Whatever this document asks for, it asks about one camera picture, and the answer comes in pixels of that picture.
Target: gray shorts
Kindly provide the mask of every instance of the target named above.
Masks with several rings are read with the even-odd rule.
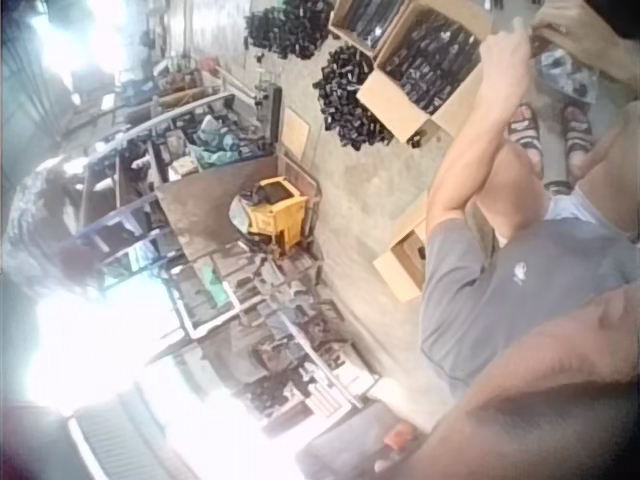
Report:
[[[585,222],[593,223],[602,227],[606,231],[630,238],[631,234],[623,232],[613,225],[598,211],[596,207],[585,197],[584,193],[576,187],[570,195],[556,195],[551,197],[549,210],[545,220],[562,220],[565,218],[576,218]]]

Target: logo on shorts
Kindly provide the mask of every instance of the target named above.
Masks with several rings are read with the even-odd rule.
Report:
[[[527,264],[524,262],[520,262],[516,265],[516,268],[513,270],[514,277],[513,280],[520,286],[527,279]]]

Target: man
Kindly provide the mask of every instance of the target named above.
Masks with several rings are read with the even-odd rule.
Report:
[[[427,207],[422,352],[459,402],[396,479],[599,478],[634,432],[639,108],[592,150],[586,116],[564,110],[577,184],[551,198],[520,106],[530,42],[514,25],[481,47],[475,107]],[[488,265],[465,222],[471,201],[504,244]]]

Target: concrete floor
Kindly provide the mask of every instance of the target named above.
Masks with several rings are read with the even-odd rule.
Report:
[[[257,52],[244,52],[243,16],[250,9],[260,10],[276,2],[190,1],[192,18],[180,20],[180,8],[172,15],[176,16],[176,25],[182,21],[187,26],[192,52],[196,56],[218,56],[222,65],[245,85],[255,85]],[[516,14],[532,18],[535,13],[528,0],[506,3],[507,10],[495,16],[497,25],[508,23]],[[183,48],[181,37],[181,33],[173,32],[171,50]],[[311,87],[320,78],[328,53],[341,43],[329,39],[309,61],[281,61],[267,55],[264,68],[282,85],[286,106],[311,127],[302,163],[323,188],[317,241],[325,258],[324,278],[345,313],[354,319],[352,323],[356,335],[363,340],[363,350],[384,377],[373,395],[400,416],[429,430],[450,408],[452,400],[420,357],[418,302],[398,303],[372,262],[388,247],[394,221],[430,185],[451,139],[440,133],[419,150],[398,142],[389,147],[365,147],[360,153],[341,148],[335,133],[324,132],[323,117]],[[594,119],[597,133],[604,130],[615,114],[609,95],[601,94],[600,98],[604,99],[599,102],[602,105],[594,109],[598,112]],[[532,94],[532,101],[540,108],[548,152],[547,180],[562,179],[565,169],[560,129],[558,122],[553,121],[560,103],[540,92]]]

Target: sandal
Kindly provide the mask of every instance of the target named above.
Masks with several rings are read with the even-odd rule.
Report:
[[[542,143],[540,142],[540,124],[538,123],[538,116],[535,110],[528,103],[523,103],[518,107],[518,110],[524,109],[524,116],[526,118],[521,120],[511,120],[509,122],[509,128],[507,133],[509,138],[520,145],[525,150],[534,150],[540,155],[540,175],[544,177],[544,163],[542,161],[544,153],[542,151]],[[536,160],[531,158],[531,163],[537,170]]]
[[[583,120],[570,118],[569,109],[574,108],[578,110]],[[587,112],[584,108],[568,103],[562,108],[562,133],[565,139],[565,158],[567,159],[567,170],[569,178],[573,178],[572,169],[575,167],[571,165],[571,156],[576,152],[582,152],[587,155],[593,150],[593,129],[591,128],[591,122],[587,117]]]

